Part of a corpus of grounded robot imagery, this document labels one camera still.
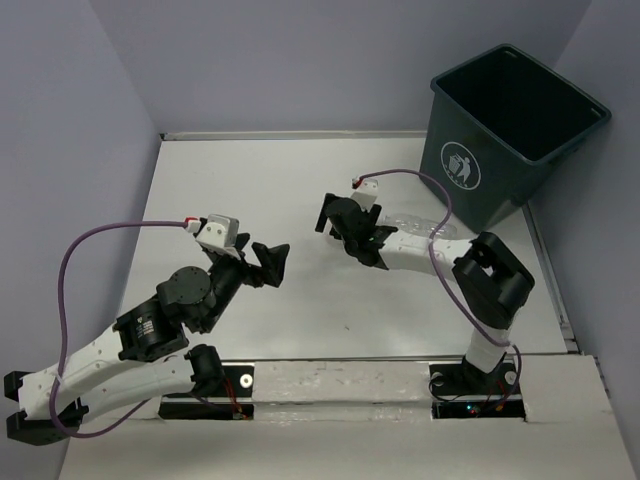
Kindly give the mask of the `large clear unlabeled bottle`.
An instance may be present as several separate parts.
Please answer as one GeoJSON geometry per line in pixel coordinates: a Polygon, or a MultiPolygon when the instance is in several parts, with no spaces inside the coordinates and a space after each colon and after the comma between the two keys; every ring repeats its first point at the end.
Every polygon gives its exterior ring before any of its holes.
{"type": "Polygon", "coordinates": [[[398,230],[408,234],[421,237],[429,237],[433,231],[435,236],[452,240],[457,238],[457,229],[451,224],[438,227],[439,222],[422,218],[410,214],[394,213],[381,217],[378,221],[380,225],[396,227],[398,230]]]}

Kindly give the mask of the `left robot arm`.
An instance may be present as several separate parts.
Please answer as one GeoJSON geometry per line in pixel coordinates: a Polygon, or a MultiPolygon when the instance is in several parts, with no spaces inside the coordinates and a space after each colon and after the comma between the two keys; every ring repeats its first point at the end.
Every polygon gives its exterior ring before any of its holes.
{"type": "Polygon", "coordinates": [[[50,445],[109,411],[153,397],[228,392],[231,383],[216,348],[191,346],[187,335],[211,332],[241,286],[281,285],[289,245],[252,243],[258,259],[252,265],[243,252],[248,243],[242,234],[228,253],[207,251],[209,269],[175,271],[151,298],[118,317],[62,366],[6,374],[4,394],[19,405],[6,420],[8,438],[50,445]]]}

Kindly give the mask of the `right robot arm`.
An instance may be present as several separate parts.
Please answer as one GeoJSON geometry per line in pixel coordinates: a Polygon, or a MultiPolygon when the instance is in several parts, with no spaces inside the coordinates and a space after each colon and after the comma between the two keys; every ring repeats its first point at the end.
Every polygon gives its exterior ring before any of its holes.
{"type": "Polygon", "coordinates": [[[411,234],[378,222],[381,207],[366,209],[352,197],[327,193],[315,230],[330,224],[330,236],[360,264],[381,270],[433,275],[447,292],[456,284],[455,298],[474,321],[469,347],[460,368],[462,384],[482,392],[497,378],[513,321],[535,286],[527,268],[491,232],[472,239],[444,239],[411,234]]]}

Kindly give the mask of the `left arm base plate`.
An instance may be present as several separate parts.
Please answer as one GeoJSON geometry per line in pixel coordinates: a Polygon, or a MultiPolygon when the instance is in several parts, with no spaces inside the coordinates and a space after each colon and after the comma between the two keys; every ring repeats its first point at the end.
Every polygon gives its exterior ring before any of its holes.
{"type": "Polygon", "coordinates": [[[252,420],[255,365],[247,362],[225,362],[226,380],[212,396],[196,397],[191,393],[163,396],[158,415],[163,420],[252,420]]]}

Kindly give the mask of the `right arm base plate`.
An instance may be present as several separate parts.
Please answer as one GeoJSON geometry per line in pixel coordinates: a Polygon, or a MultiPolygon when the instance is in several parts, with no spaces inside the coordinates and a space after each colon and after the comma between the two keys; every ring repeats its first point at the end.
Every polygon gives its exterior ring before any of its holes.
{"type": "Polygon", "coordinates": [[[434,420],[526,419],[521,388],[514,387],[517,369],[503,363],[493,379],[472,385],[463,376],[460,363],[429,366],[428,389],[434,420]]]}

